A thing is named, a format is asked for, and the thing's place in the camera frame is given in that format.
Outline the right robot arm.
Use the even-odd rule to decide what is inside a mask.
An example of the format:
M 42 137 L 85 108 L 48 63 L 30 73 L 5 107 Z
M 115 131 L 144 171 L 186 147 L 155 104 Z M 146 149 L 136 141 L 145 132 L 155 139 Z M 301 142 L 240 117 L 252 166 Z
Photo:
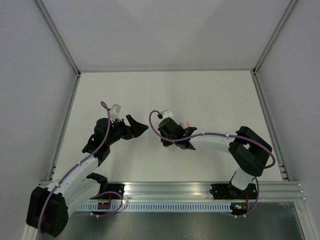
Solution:
M 184 128 L 172 118 L 163 119 L 158 125 L 162 145 L 176 145 L 182 150 L 211 149 L 230 154 L 238 164 L 227 185 L 228 194 L 240 199 L 247 194 L 251 181 L 260 177 L 272 156 L 272 147 L 252 129 L 242 126 L 231 133 L 203 132 L 196 127 Z

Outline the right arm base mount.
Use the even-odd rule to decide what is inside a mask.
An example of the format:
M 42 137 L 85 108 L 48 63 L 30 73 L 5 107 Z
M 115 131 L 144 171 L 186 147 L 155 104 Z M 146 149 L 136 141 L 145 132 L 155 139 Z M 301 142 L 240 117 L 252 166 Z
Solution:
M 245 190 L 239 190 L 230 183 L 215 183 L 209 193 L 214 200 L 255 200 L 258 190 L 254 183 L 250 183 Z

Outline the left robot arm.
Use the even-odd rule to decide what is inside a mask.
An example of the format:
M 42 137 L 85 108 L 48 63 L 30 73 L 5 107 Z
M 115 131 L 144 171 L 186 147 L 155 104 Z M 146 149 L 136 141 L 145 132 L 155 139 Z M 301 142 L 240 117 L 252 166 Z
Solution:
M 112 144 L 137 138 L 149 128 L 129 114 L 126 119 L 129 124 L 123 119 L 97 120 L 78 162 L 56 182 L 32 191 L 26 216 L 28 226 L 57 237 L 70 216 L 90 197 L 104 199 L 108 195 L 108 179 L 94 171 L 108 157 Z

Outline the left aluminium frame post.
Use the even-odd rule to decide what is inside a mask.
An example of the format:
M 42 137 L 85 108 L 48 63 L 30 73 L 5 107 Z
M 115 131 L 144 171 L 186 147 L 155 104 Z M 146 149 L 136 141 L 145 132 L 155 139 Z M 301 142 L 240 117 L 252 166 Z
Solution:
M 65 41 L 63 40 L 53 18 L 51 17 L 51 14 L 49 13 L 45 3 L 42 0 L 34 0 L 33 1 L 35 6 L 37 7 L 39 13 L 43 17 L 48 29 L 50 30 L 53 38 L 57 42 L 63 56 L 65 57 L 67 63 L 71 67 L 74 74 L 79 77 L 81 75 L 81 71 L 77 67 L 67 45 L 65 44 Z

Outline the aluminium frame post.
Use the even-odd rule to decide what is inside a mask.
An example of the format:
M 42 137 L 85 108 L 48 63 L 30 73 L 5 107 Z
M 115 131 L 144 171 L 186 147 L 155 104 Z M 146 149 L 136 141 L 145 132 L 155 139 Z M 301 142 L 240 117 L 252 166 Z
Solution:
M 77 67 L 67 45 L 65 44 L 65 41 L 63 40 L 53 18 L 51 17 L 51 14 L 49 13 L 45 3 L 42 0 L 34 0 L 33 1 L 35 6 L 37 7 L 39 13 L 43 17 L 48 29 L 50 30 L 53 38 L 57 42 L 63 56 L 65 57 L 67 63 L 71 67 L 74 74 L 79 77 L 81 75 L 81 71 Z
M 284 28 L 285 24 L 287 23 L 288 19 L 292 15 L 295 7 L 299 3 L 299 0 L 290 0 L 288 5 L 286 6 L 280 20 L 278 21 L 274 31 L 271 34 L 266 46 L 264 47 L 260 57 L 258 58 L 254 68 L 252 69 L 251 73 L 256 75 L 260 68 L 262 67 L 265 59 L 267 58 L 270 50 L 272 49 L 273 45 L 275 44 L 276 40 L 278 39 L 282 29 Z

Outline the aluminium mounting rail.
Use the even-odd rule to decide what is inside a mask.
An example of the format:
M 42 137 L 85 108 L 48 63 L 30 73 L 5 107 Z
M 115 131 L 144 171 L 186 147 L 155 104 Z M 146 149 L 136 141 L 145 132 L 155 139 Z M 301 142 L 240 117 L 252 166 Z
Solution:
M 245 202 L 246 197 L 220 198 L 219 190 L 213 190 L 217 182 L 123 182 L 120 194 L 131 202 Z M 257 192 L 260 202 L 305 202 L 302 185 L 294 181 L 260 181 Z

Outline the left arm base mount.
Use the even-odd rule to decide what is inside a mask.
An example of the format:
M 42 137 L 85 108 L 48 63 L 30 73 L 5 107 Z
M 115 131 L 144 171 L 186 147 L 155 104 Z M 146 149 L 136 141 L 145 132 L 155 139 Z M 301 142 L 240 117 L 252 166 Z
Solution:
M 119 200 L 120 197 L 117 194 L 121 197 L 124 196 L 125 185 L 122 183 L 109 183 L 107 177 L 94 172 L 89 174 L 86 178 L 92 179 L 99 184 L 99 192 L 91 198 L 93 200 Z

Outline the right aluminium frame post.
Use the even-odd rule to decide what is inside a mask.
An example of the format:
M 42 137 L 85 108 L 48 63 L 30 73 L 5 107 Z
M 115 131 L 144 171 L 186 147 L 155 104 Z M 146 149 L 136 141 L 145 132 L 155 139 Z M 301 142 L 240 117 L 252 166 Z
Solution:
M 256 75 L 260 68 L 262 67 L 265 59 L 267 58 L 270 50 L 272 49 L 273 45 L 275 44 L 276 40 L 278 39 L 282 29 L 284 28 L 285 24 L 287 23 L 288 19 L 292 15 L 295 7 L 299 3 L 299 0 L 290 0 L 288 5 L 286 6 L 280 20 L 278 21 L 274 31 L 271 34 L 266 46 L 264 47 L 260 57 L 258 58 L 254 68 L 252 69 L 251 73 Z

